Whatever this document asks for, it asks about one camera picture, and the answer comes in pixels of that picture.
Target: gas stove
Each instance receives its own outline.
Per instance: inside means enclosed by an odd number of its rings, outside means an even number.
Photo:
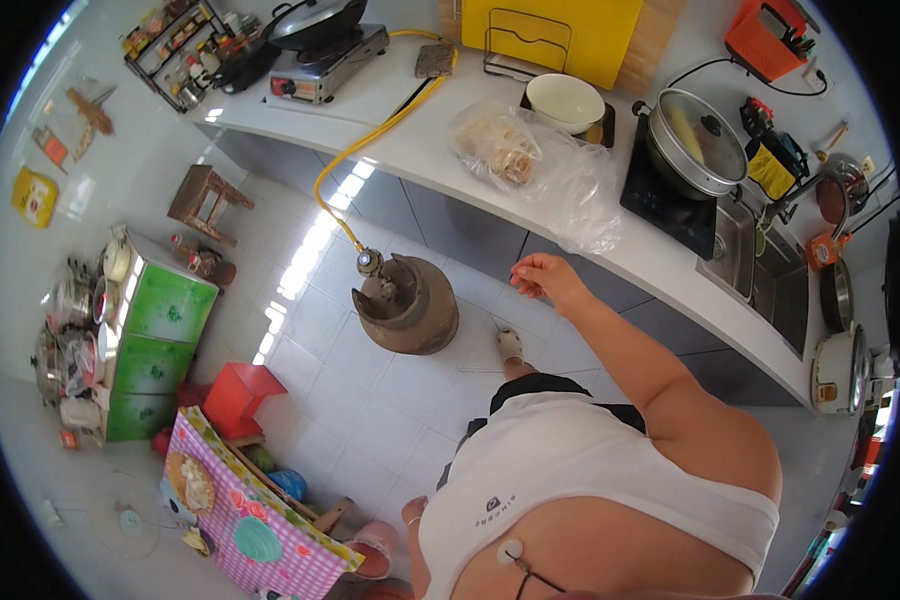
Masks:
[[[321,48],[284,53],[270,70],[267,102],[333,102],[337,90],[389,44],[383,25],[358,25]]]
[[[620,206],[670,235],[703,260],[710,260],[717,232],[717,198],[686,198],[667,184],[651,162],[648,128],[646,115],[641,115]]]

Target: slipper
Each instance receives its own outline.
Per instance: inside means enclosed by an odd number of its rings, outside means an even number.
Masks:
[[[504,363],[514,357],[523,363],[523,342],[515,330],[505,327],[497,331],[497,351]]]

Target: black shorts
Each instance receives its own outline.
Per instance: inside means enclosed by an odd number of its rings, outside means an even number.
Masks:
[[[504,403],[513,397],[523,396],[524,394],[536,394],[537,392],[571,392],[574,394],[586,394],[590,398],[593,398],[592,393],[587,391],[573,379],[552,375],[547,372],[532,372],[512,381],[507,381],[500,386],[500,389],[493,394],[493,397],[490,400],[490,414],[492,415],[500,410]],[[644,435],[647,434],[647,425],[643,421],[643,416],[640,415],[633,405],[597,404],[597,406],[610,411],[610,413],[622,423],[633,427]],[[460,452],[460,448],[464,445],[464,442],[466,442],[470,436],[480,431],[486,424],[487,420],[485,418],[474,418],[471,420],[466,426],[466,435],[464,435],[456,445],[456,451]],[[443,475],[436,483],[436,488],[438,490],[446,485],[447,477],[450,475],[450,465],[453,465],[453,462],[450,462],[444,467]]]

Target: orange knife holder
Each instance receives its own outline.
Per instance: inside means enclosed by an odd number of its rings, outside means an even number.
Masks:
[[[764,4],[771,6],[795,28],[799,38],[806,32],[806,20],[790,0],[745,0],[723,38],[734,61],[768,84],[807,63],[790,51],[760,22]]]

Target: yellow gas hose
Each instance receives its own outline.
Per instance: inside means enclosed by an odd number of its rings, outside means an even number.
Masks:
[[[394,36],[408,36],[408,35],[425,36],[427,38],[433,38],[434,40],[438,40],[444,44],[451,44],[451,45],[453,44],[453,42],[450,41],[449,39],[446,39],[445,37],[441,37],[441,36],[437,35],[436,33],[431,33],[430,31],[416,30],[416,29],[405,29],[405,30],[394,31],[393,33],[390,34],[390,37],[392,38]],[[456,48],[453,49],[453,62],[451,63],[451,66],[457,66],[457,49]],[[357,152],[358,150],[360,150],[367,144],[370,144],[376,138],[380,138],[381,136],[383,136],[387,130],[389,130],[391,127],[395,126],[397,123],[399,123],[401,120],[403,120],[403,118],[405,116],[412,113],[415,108],[417,108],[418,106],[423,104],[423,101],[426,100],[427,97],[430,96],[430,94],[434,93],[434,90],[439,88],[441,86],[441,84],[444,83],[445,79],[446,79],[446,76],[437,77],[436,79],[434,79],[433,83],[429,87],[427,87],[425,90],[423,90],[423,92],[420,93],[419,96],[414,98],[412,102],[407,104],[403,108],[403,110],[400,110],[399,112],[397,112],[390,118],[386,119],[384,121],[383,125],[378,126],[377,128],[373,129],[370,133],[368,133],[364,137],[360,138],[360,140],[355,142],[352,146],[350,146],[346,150],[340,152],[336,156],[336,158],[331,160],[330,164],[328,164],[322,171],[320,171],[320,174],[316,176],[316,183],[313,184],[313,199],[316,200],[316,203],[318,205],[320,205],[321,209],[326,210],[328,213],[330,213],[330,216],[336,220],[336,222],[339,224],[339,226],[341,228],[343,228],[343,230],[346,232],[347,237],[349,237],[350,241],[353,242],[353,247],[357,250],[358,253],[364,249],[364,245],[361,244],[360,241],[357,239],[357,236],[353,234],[353,231],[350,229],[350,227],[347,225],[347,223],[343,219],[341,219],[340,217],[335,215],[333,213],[333,209],[330,208],[330,206],[328,206],[327,203],[324,201],[324,198],[321,197],[321,184],[324,182],[327,175],[329,175],[329,173],[331,171],[333,171],[337,165],[339,165],[341,162],[343,162],[344,159],[346,159],[348,156],[352,155],[353,153]]]

